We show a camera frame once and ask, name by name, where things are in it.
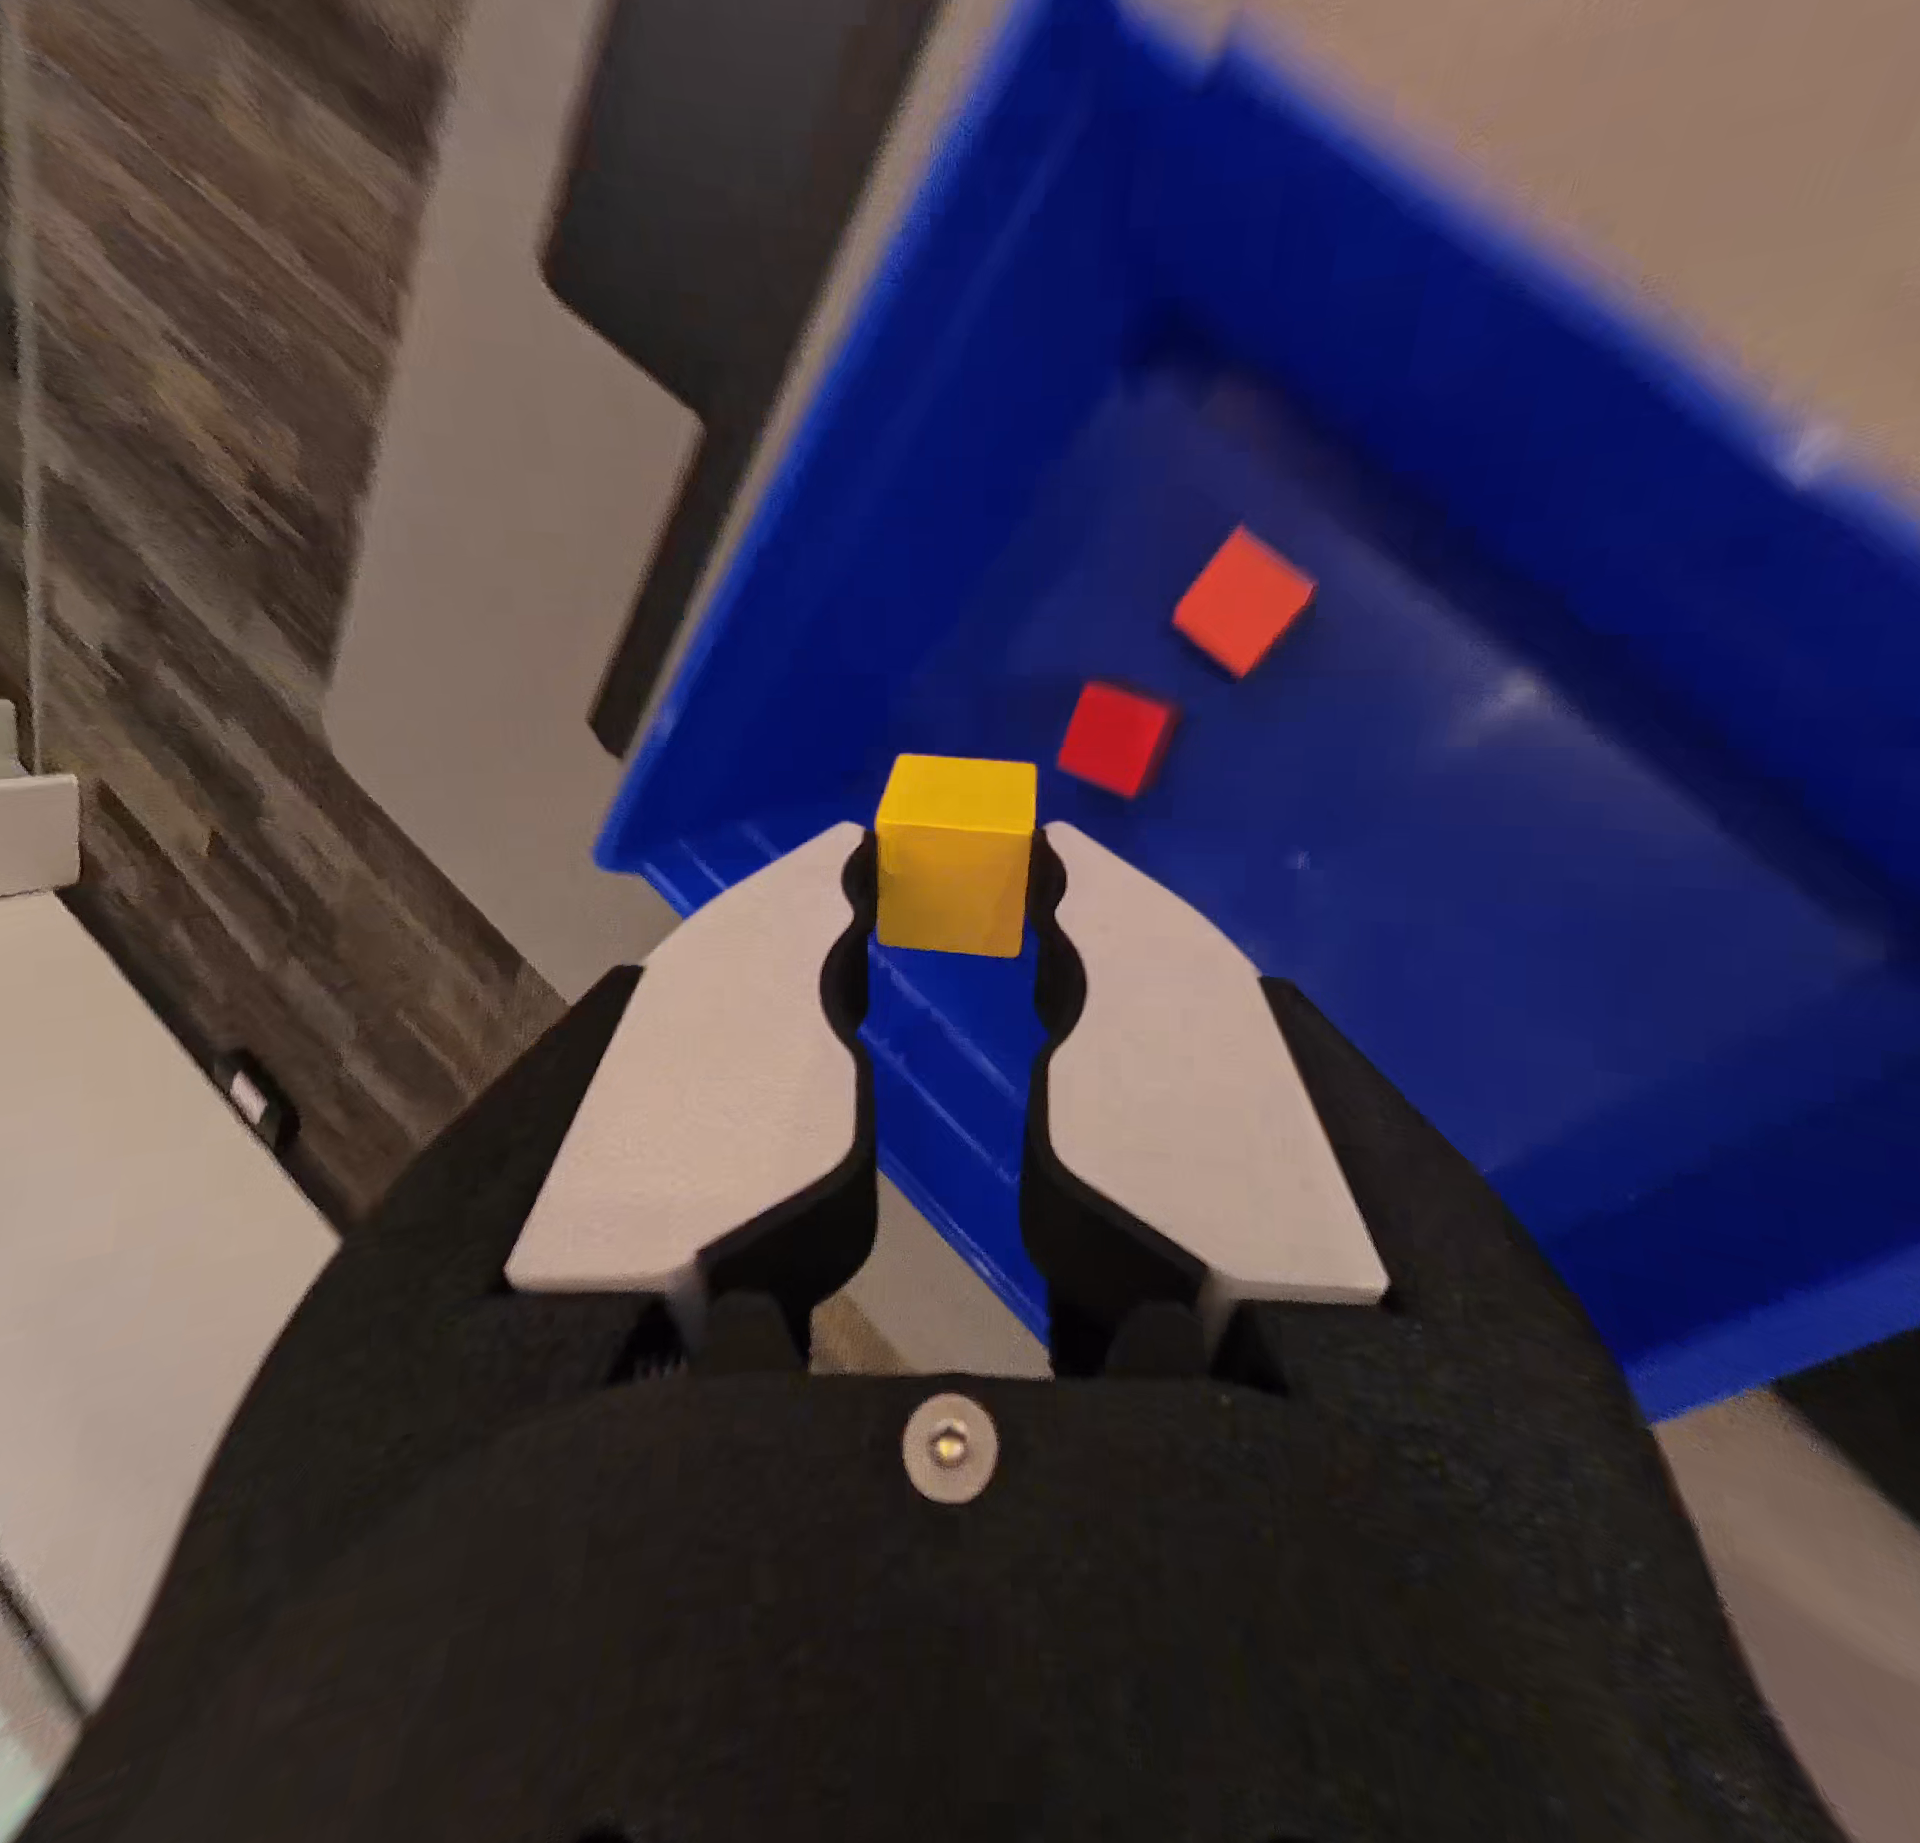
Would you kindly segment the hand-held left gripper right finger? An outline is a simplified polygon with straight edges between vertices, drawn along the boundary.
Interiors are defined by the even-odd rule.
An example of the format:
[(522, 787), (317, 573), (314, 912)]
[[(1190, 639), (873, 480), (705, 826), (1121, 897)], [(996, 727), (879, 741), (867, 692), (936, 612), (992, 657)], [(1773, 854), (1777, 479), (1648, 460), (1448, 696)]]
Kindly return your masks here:
[(1260, 967), (1072, 824), (1034, 852), (1048, 1049), (1024, 1100), (1022, 1240), (1053, 1303), (1119, 1329), (1184, 1303), (1356, 1303), (1388, 1271)]

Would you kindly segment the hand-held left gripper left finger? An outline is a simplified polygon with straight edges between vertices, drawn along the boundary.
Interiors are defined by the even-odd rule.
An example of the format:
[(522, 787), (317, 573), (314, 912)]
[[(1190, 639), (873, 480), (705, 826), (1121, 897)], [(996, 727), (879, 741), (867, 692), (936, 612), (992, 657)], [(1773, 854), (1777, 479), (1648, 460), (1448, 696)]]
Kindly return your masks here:
[(794, 1315), (873, 1249), (867, 829), (833, 824), (685, 916), (639, 967), (505, 1259), (518, 1296), (635, 1293), (705, 1319), (779, 1296), (774, 1240), (850, 1181), (850, 1253), (794, 1259)]

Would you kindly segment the blue plastic bin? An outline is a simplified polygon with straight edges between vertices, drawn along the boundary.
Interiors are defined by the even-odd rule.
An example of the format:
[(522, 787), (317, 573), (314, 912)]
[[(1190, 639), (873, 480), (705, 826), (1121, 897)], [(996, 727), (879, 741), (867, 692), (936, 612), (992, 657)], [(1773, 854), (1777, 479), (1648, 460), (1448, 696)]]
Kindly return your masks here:
[[(1317, 580), (1246, 681), (1225, 534)], [(1086, 681), (1182, 720), (1053, 768)], [(899, 752), (1187, 900), (1648, 1418), (1916, 1325), (1916, 525), (1246, 47), (1013, 0), (597, 833), (677, 912)]]

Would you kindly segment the yellow cube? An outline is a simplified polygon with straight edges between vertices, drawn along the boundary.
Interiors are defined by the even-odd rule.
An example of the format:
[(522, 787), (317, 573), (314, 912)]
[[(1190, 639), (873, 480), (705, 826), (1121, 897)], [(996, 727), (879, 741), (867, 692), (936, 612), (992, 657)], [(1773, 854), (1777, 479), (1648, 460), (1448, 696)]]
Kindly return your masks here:
[(876, 805), (876, 941), (1013, 962), (1039, 833), (1039, 768), (902, 752)]

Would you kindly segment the red cube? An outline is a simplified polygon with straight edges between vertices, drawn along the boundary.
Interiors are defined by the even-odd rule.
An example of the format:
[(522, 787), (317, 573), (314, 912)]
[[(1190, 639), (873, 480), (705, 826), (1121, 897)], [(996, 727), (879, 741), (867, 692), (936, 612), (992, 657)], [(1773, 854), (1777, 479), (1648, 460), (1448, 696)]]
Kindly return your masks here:
[(1134, 801), (1158, 778), (1179, 709), (1114, 681), (1086, 681), (1053, 768), (1111, 800)]

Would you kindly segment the orange cube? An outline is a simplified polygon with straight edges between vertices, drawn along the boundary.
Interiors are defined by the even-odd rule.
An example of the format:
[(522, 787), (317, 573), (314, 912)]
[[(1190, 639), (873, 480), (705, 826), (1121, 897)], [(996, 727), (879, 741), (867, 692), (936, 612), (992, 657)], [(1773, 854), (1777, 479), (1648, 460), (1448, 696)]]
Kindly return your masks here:
[(1251, 528), (1235, 528), (1176, 601), (1171, 631), (1216, 670), (1246, 681), (1314, 595), (1314, 578)]

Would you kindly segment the black rectangular table panel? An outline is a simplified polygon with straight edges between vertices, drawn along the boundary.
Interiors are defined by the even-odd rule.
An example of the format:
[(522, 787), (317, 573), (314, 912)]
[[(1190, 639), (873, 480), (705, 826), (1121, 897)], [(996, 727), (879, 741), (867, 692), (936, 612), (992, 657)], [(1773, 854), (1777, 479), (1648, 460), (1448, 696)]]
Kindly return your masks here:
[(945, 0), (612, 0), (542, 251), (698, 420), (590, 727), (632, 752)]

